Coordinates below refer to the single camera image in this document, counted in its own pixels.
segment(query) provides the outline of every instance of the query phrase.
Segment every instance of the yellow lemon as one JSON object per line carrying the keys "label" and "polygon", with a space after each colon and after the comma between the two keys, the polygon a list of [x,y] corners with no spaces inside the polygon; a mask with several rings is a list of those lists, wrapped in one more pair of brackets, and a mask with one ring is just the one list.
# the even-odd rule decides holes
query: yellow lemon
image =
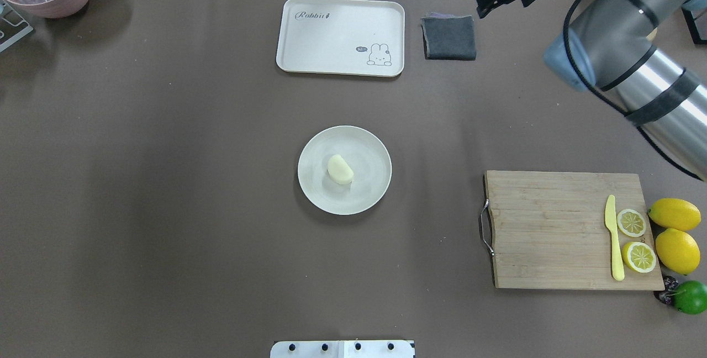
{"label": "yellow lemon", "polygon": [[666,229],[691,230],[700,224],[700,211],[690,202],[677,198],[657,200],[648,210],[648,217]]}
{"label": "yellow lemon", "polygon": [[656,253],[661,262],[678,274],[687,275],[700,264],[700,248],[687,232],[667,229],[656,238]]}
{"label": "yellow lemon", "polygon": [[624,262],[634,271],[647,273],[656,268],[656,253],[650,246],[641,242],[629,242],[621,249],[621,257]]}
{"label": "yellow lemon", "polygon": [[621,210],[616,215],[616,222],[621,232],[628,236],[635,238],[646,233],[646,220],[639,212],[633,209]]}

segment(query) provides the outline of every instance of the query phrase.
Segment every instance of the cutting board handle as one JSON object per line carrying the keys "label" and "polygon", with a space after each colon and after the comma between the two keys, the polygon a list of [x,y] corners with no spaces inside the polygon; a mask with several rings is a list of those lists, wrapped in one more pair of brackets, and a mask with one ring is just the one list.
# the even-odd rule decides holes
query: cutting board handle
{"label": "cutting board handle", "polygon": [[493,251],[493,248],[490,246],[490,244],[486,240],[486,237],[484,236],[484,212],[487,212],[488,221],[490,222],[490,214],[488,214],[488,198],[484,202],[484,207],[482,207],[482,210],[479,212],[479,235],[482,237],[484,245],[487,246],[488,255],[490,255],[490,257],[493,257],[495,256],[495,252]]}

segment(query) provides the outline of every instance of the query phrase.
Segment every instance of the yellow knife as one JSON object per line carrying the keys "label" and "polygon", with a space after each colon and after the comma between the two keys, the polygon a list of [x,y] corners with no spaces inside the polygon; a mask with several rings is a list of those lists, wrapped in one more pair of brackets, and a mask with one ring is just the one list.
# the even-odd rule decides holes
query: yellow knife
{"label": "yellow knife", "polygon": [[604,225],[611,232],[611,275],[617,281],[624,280],[624,263],[619,248],[619,225],[616,223],[616,197],[609,195],[604,208]]}

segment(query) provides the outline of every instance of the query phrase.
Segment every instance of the gray cloth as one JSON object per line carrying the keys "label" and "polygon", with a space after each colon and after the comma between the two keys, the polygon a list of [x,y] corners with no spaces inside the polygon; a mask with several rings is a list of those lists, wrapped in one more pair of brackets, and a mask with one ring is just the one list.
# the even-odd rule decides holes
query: gray cloth
{"label": "gray cloth", "polygon": [[431,13],[422,19],[427,59],[477,59],[474,18]]}

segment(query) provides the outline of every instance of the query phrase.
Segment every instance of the white plate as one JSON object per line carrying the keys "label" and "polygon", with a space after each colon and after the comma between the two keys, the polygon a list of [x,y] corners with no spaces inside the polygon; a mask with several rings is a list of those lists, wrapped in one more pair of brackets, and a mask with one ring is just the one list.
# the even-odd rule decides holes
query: white plate
{"label": "white plate", "polygon": [[288,0],[276,62],[288,72],[391,77],[402,72],[404,43],[396,2]]}
{"label": "white plate", "polygon": [[[326,164],[340,154],[353,170],[351,184],[332,181]],[[392,163],[386,146],[371,132],[356,126],[320,131],[305,145],[297,177],[307,198],[333,214],[361,213],[378,202],[391,183]]]}

